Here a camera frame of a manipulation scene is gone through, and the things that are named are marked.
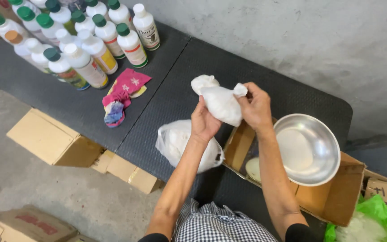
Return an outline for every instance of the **plastic bottle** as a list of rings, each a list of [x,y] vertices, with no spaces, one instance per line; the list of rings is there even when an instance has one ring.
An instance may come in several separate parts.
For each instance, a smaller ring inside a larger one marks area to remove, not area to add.
[[[59,48],[62,52],[64,51],[64,48],[70,43],[73,43],[80,48],[82,47],[82,41],[77,36],[68,33],[68,31],[64,28],[58,29],[55,35],[58,41],[60,41]]]
[[[63,52],[70,65],[94,88],[108,85],[108,77],[94,59],[73,43],[67,44]]]
[[[70,63],[59,54],[55,48],[48,48],[44,51],[44,56],[49,60],[49,69],[73,85],[77,90],[82,91],[90,85],[87,81],[74,70]]]
[[[19,14],[17,13],[17,10],[20,8],[20,7],[28,7],[30,8],[34,13],[35,13],[35,16],[36,15],[39,15],[41,13],[41,10],[35,6],[33,3],[31,3],[30,1],[28,0],[8,0],[8,2],[11,4],[11,8],[13,8],[13,11],[14,13],[20,18],[22,19]]]
[[[79,31],[77,36],[83,42],[82,49],[94,58],[96,63],[98,63],[106,74],[113,74],[116,72],[118,67],[117,61],[111,55],[102,39],[92,36],[87,30]]]
[[[74,23],[71,21],[71,11],[68,8],[61,7],[57,0],[47,0],[46,6],[53,21],[61,23],[70,34],[77,35]]]
[[[128,25],[129,29],[137,31],[132,23],[131,14],[125,5],[119,3],[119,0],[108,0],[107,4],[110,7],[108,16],[114,24],[124,23]]]
[[[49,60],[44,57],[44,50],[51,48],[51,45],[41,44],[36,38],[27,39],[24,45],[31,52],[31,58],[37,65],[44,68],[44,70],[46,70],[46,73],[49,73],[52,76],[56,77],[58,80],[65,82],[65,80],[60,78],[56,73],[52,72],[49,69]]]
[[[50,11],[46,7],[46,0],[31,0],[35,6],[37,6],[42,13],[50,13]]]
[[[0,36],[8,43],[11,42],[5,38],[5,34],[10,30],[18,32],[24,39],[29,38],[29,33],[24,27],[11,19],[4,18],[3,15],[0,14]]]
[[[87,5],[84,0],[59,0],[62,6],[67,7],[71,12],[80,10],[86,11]]]
[[[41,67],[32,60],[31,52],[24,45],[26,40],[18,32],[16,32],[15,30],[10,30],[5,34],[5,38],[13,44],[14,52],[18,56],[24,58],[31,65],[37,67],[40,71],[46,73],[46,70],[43,67]]]
[[[58,31],[58,29],[64,28],[64,26],[61,23],[54,22],[53,19],[51,19],[51,17],[46,13],[38,15],[37,22],[41,26],[41,31],[43,32],[44,36],[46,36],[52,44],[59,46],[59,40],[56,37],[56,31]]]
[[[117,43],[118,33],[116,31],[116,26],[113,22],[107,22],[101,14],[96,14],[92,18],[95,23],[95,35],[100,37],[105,45],[107,46],[110,53],[116,59],[125,58],[122,48]]]
[[[23,25],[29,32],[31,32],[35,37],[37,37],[40,41],[45,43],[49,42],[46,36],[44,36],[41,31],[41,27],[36,20],[35,13],[27,6],[22,6],[17,9],[17,14],[19,18],[22,20]]]
[[[138,36],[146,50],[156,50],[161,45],[158,30],[152,14],[146,12],[144,5],[137,3],[134,5],[134,26],[137,29]]]
[[[107,6],[98,0],[85,0],[87,4],[86,14],[93,18],[96,14],[101,14],[107,21],[111,21],[108,16]]]
[[[91,17],[86,17],[82,11],[76,10],[71,14],[71,19],[76,22],[74,27],[77,32],[85,29],[88,30],[92,35],[95,35],[95,24]]]
[[[132,66],[136,68],[145,66],[148,58],[137,33],[131,31],[126,24],[118,24],[116,30],[119,33],[117,43],[122,48]]]

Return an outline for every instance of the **black sleeve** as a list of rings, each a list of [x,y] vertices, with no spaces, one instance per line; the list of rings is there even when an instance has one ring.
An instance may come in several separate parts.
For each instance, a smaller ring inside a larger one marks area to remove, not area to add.
[[[295,223],[289,226],[285,238],[286,242],[320,242],[313,235],[310,227],[302,223]]]
[[[169,242],[169,240],[161,233],[153,233],[144,236],[138,242]]]

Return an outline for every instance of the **star print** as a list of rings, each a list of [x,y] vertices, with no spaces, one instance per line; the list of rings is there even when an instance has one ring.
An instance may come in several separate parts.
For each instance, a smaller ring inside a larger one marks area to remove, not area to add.
[[[132,83],[132,84],[135,84],[136,86],[138,86],[138,84],[140,84],[140,80],[135,79],[135,78],[132,78],[132,79],[131,79],[131,83]]]

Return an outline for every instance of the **stainless steel bowl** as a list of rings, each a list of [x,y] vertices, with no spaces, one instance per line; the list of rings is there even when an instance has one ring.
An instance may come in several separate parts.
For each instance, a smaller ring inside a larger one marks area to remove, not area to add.
[[[317,118],[290,114],[274,125],[283,166],[291,181],[319,186],[330,181],[340,166],[337,139]]]

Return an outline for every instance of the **black rubber mat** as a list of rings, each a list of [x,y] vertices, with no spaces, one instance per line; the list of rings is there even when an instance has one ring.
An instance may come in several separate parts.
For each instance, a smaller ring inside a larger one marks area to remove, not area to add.
[[[324,122],[341,147],[346,142],[352,108],[340,98],[292,80],[263,66],[192,38],[174,67],[156,91],[117,154],[154,176],[167,181],[173,171],[155,148],[158,128],[179,119],[189,119],[198,102],[191,80],[201,74],[214,75],[219,83],[232,89],[238,82],[253,81],[271,96],[276,118],[304,113]],[[224,146],[232,126],[223,124],[215,136]],[[215,201],[244,212],[262,223],[275,236],[261,189],[243,180],[223,166],[197,176],[191,195],[200,203]],[[306,216],[315,231],[323,236],[324,223]]]
[[[109,75],[110,84],[102,90],[90,87],[77,91],[51,75],[43,74],[17,56],[11,45],[0,41],[0,88],[115,151],[190,39],[190,36],[167,25],[158,22],[156,25],[161,37],[161,46],[156,51],[147,52],[148,64],[136,69],[126,58],[119,60],[119,69]],[[123,123],[119,127],[109,128],[104,123],[102,98],[107,95],[116,77],[126,68],[147,74],[152,79],[146,84],[147,91],[133,99],[131,106],[126,109]]]

